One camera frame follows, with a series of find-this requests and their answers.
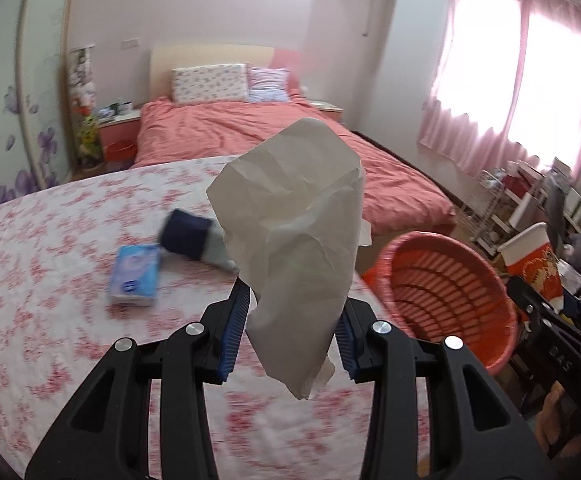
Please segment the salmon pink duvet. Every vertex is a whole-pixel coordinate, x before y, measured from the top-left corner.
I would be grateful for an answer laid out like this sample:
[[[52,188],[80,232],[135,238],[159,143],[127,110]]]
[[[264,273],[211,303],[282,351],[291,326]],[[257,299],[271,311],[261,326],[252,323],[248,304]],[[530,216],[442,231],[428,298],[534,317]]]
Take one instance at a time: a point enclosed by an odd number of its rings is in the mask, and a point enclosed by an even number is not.
[[[450,233],[455,205],[435,183],[328,118],[299,96],[288,103],[147,103],[135,163],[147,167],[235,155],[283,166],[299,177],[356,180],[375,236]]]

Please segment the wardrobe with purple flowers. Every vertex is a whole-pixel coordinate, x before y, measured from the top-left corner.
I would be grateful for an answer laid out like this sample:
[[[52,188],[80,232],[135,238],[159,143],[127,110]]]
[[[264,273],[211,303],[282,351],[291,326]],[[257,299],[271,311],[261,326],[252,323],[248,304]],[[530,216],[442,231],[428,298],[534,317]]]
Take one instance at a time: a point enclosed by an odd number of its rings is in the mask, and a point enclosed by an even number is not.
[[[0,204],[68,181],[69,0],[0,0]]]

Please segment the white tissue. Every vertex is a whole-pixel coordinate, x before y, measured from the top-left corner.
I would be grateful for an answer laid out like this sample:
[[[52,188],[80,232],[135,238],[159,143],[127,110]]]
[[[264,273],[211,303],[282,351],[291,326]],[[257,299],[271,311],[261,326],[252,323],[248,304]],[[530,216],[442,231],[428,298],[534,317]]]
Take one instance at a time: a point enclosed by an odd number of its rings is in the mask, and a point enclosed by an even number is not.
[[[237,157],[207,190],[240,279],[257,298],[246,333],[266,374],[297,399],[333,376],[327,353],[358,249],[371,242],[356,180],[299,177]]]

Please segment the pink bedside table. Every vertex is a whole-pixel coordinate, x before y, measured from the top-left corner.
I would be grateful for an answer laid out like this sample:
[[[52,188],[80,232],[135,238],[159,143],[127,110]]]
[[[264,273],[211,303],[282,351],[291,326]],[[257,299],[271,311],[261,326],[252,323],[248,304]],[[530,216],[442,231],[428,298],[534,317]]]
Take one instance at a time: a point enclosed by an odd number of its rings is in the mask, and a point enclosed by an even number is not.
[[[141,127],[141,110],[132,110],[129,114],[116,116],[110,122],[98,125],[98,135],[103,151],[106,146],[119,140],[138,141]]]

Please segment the cluttered desk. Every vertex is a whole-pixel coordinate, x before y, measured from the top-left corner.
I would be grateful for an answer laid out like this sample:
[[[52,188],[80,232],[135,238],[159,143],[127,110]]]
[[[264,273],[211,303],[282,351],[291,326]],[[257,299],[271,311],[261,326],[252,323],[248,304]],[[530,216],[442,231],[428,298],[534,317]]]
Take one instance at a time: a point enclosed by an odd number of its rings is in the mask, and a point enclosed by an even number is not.
[[[560,265],[567,264],[581,276],[581,231],[576,232],[573,225],[567,221],[569,217],[567,202],[571,192],[573,192],[571,168],[560,159],[554,159],[551,168],[543,175],[541,181],[534,184],[531,191],[524,196],[525,207],[533,208],[533,211],[515,214],[513,223],[515,235],[538,222],[545,222],[547,225],[553,252],[559,259],[557,266],[563,286],[564,306],[566,282]]]

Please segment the blue tissue pack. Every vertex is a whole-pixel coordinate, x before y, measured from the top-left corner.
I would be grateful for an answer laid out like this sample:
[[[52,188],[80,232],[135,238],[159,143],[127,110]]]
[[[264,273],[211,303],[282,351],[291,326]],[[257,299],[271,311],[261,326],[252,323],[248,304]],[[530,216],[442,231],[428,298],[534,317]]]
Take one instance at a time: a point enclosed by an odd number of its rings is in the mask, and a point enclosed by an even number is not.
[[[119,249],[108,296],[118,306],[153,306],[157,298],[160,250],[157,245],[130,245]]]

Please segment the floral pink white bedsheet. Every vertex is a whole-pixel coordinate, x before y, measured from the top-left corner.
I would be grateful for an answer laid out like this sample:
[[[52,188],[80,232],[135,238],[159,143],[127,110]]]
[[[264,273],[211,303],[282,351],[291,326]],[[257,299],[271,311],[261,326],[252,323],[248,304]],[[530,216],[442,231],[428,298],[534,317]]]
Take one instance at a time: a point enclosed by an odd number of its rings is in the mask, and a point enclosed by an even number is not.
[[[121,247],[154,243],[172,210],[212,216],[206,191],[224,166],[211,157],[120,171],[0,206],[0,454],[15,472],[117,339],[167,338],[228,296],[230,273],[169,254],[151,306],[108,295]],[[243,342],[228,381],[205,390],[220,476],[357,478],[372,393],[336,370],[299,401]]]

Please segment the beige wooden headboard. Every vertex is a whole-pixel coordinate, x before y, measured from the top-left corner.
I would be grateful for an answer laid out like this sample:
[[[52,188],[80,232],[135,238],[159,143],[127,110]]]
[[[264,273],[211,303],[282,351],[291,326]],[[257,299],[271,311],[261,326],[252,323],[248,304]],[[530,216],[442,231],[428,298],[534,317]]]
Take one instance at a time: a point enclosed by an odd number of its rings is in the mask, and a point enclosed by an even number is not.
[[[290,88],[300,89],[301,56],[296,51],[246,44],[176,42],[157,46],[150,52],[149,99],[171,96],[171,73],[175,68],[230,63],[287,68]]]

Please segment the striped pink pillow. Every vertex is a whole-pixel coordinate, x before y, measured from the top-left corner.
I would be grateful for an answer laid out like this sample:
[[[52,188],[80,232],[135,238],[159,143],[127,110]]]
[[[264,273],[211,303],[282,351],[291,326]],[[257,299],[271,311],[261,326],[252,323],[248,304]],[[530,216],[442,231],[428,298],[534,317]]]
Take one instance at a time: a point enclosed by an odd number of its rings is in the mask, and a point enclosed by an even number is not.
[[[287,103],[291,100],[287,68],[247,66],[248,101],[251,103]]]

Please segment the floral white pillow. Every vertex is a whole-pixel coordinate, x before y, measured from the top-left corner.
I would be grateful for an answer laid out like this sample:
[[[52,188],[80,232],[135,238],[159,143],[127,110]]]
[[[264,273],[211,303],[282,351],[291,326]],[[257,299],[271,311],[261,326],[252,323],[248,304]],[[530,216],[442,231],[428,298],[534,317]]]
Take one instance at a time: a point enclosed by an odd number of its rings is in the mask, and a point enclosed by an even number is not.
[[[179,105],[244,102],[248,92],[246,64],[211,64],[172,70],[171,97]]]

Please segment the red bucket under nightstand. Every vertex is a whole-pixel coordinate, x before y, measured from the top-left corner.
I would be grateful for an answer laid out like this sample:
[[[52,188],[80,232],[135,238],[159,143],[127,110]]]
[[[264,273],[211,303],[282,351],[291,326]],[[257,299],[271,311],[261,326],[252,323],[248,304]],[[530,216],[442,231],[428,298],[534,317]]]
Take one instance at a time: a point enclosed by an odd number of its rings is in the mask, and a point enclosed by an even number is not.
[[[106,162],[133,162],[136,156],[136,144],[131,140],[119,140],[106,146]]]

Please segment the navy grey folded sock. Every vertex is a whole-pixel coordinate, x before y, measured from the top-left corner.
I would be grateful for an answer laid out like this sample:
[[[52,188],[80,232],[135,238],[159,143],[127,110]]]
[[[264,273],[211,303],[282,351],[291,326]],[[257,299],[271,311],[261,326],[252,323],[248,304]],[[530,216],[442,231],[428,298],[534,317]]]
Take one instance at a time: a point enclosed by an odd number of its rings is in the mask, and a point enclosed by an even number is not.
[[[237,266],[224,244],[224,231],[213,219],[172,210],[161,227],[158,244],[171,252],[210,266],[236,273]]]

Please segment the pink window curtain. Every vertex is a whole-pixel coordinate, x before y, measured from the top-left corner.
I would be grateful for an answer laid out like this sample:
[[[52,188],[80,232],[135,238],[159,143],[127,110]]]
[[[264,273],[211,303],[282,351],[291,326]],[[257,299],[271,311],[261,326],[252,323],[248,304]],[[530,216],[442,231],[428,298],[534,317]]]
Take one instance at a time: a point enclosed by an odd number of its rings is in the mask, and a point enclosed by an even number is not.
[[[581,4],[449,0],[417,139],[464,174],[554,159],[581,173]]]

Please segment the red plastic laundry basket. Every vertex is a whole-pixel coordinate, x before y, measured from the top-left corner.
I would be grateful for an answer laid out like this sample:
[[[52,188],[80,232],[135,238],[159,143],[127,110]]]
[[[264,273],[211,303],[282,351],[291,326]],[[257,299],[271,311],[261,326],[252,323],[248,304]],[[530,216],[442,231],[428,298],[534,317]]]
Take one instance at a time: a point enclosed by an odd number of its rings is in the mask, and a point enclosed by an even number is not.
[[[387,315],[414,338],[458,336],[492,376],[517,339],[517,316],[496,270],[469,246],[413,231],[389,242],[362,280]]]

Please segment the right bedside table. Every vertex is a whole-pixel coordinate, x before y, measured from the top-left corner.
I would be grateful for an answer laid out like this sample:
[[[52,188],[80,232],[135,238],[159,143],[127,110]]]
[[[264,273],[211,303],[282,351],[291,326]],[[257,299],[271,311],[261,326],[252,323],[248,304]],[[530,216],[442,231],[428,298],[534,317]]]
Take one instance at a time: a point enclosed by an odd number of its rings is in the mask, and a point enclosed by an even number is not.
[[[339,122],[340,124],[343,122],[344,110],[341,107],[327,101],[319,100],[310,100],[309,104],[316,110],[319,110],[324,116],[335,120],[335,122]]]

